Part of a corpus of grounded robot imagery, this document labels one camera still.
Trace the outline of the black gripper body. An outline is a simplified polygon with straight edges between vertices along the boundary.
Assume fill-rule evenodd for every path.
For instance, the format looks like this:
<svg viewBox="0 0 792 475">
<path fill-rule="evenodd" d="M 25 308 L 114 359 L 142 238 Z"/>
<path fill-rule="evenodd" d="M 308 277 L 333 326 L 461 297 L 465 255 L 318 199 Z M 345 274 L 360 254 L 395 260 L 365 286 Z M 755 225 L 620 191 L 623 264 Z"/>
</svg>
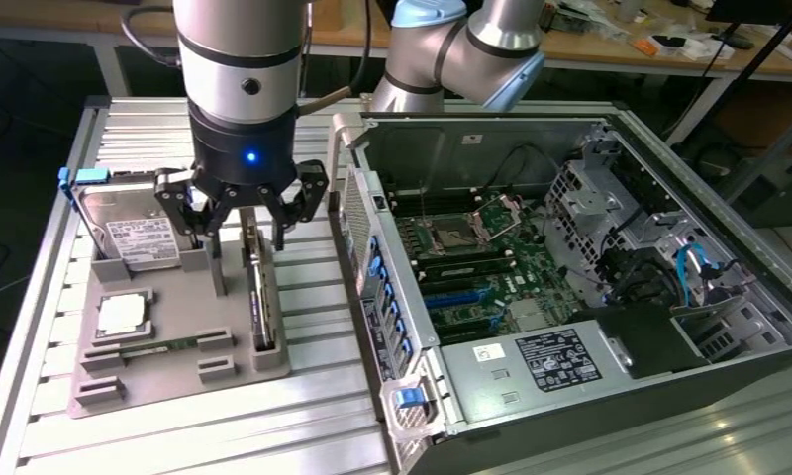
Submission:
<svg viewBox="0 0 792 475">
<path fill-rule="evenodd" d="M 188 103 L 194 141 L 196 188 L 217 199 L 233 185 L 241 196 L 268 186 L 282 193 L 297 179 L 293 141 L 297 109 L 262 123 L 226 122 Z"/>
</svg>

